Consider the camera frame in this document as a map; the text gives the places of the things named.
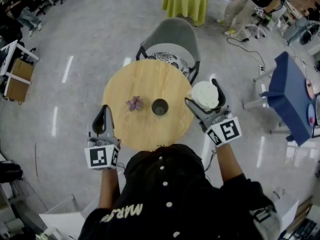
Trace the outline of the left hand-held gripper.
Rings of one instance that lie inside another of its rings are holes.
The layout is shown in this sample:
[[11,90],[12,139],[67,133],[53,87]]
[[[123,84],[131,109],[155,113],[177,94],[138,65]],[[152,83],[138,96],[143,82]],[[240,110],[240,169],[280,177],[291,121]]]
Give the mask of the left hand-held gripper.
[[114,134],[112,111],[108,105],[101,107],[88,133],[84,154],[89,169],[113,170],[117,167],[120,140]]

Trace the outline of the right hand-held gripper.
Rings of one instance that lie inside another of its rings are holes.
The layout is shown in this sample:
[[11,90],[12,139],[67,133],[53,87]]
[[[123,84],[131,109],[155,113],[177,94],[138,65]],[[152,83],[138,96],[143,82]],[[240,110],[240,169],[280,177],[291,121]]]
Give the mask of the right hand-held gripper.
[[[211,83],[218,91],[218,105],[215,110],[221,109],[226,103],[226,96],[223,93],[215,78]],[[229,108],[222,109],[219,113],[212,110],[205,111],[194,100],[184,98],[186,106],[200,120],[203,132],[213,141],[216,147],[221,147],[242,136],[239,120],[233,116]]]

